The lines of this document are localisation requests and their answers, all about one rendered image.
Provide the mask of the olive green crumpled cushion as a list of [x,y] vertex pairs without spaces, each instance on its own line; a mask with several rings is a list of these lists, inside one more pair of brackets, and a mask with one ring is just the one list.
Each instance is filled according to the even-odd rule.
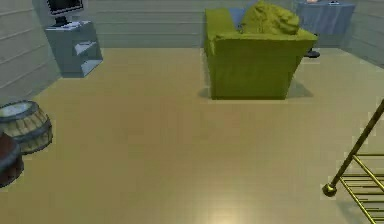
[[296,35],[299,17],[288,9],[257,0],[246,8],[240,30],[248,34]]

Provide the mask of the grey blue shelf stand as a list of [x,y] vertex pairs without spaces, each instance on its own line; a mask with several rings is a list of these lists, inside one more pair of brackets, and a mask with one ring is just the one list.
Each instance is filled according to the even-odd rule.
[[103,61],[91,21],[48,27],[45,34],[63,78],[84,78]]

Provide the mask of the blue covered table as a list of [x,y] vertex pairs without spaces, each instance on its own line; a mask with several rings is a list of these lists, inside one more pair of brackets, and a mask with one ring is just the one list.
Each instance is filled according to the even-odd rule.
[[[329,5],[330,1],[339,4]],[[311,33],[341,35],[346,32],[355,7],[355,4],[342,0],[318,0],[316,3],[300,0],[296,2],[296,13],[300,26]]]

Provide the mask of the tan wooden barrel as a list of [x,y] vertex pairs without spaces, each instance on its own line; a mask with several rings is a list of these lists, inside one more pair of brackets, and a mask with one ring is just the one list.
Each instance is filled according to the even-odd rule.
[[19,144],[24,155],[43,150],[53,140],[49,116],[31,100],[1,105],[0,129]]

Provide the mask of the black television set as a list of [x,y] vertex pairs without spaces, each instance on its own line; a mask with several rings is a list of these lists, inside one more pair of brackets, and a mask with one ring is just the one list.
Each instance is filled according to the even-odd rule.
[[55,19],[54,27],[68,24],[66,15],[84,9],[83,0],[47,0],[50,15]]

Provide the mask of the brass metal rack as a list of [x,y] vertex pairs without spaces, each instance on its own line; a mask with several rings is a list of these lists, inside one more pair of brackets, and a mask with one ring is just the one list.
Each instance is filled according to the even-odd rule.
[[384,157],[384,153],[361,154],[359,150],[383,114],[384,99],[377,106],[335,176],[322,187],[325,196],[334,197],[338,191],[337,184],[341,183],[370,224],[384,224],[384,173],[373,172],[362,158]]

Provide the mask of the dark red barrel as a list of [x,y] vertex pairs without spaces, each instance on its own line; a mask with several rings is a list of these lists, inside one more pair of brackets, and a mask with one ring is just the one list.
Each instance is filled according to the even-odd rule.
[[18,143],[4,132],[0,133],[0,188],[16,180],[24,170]]

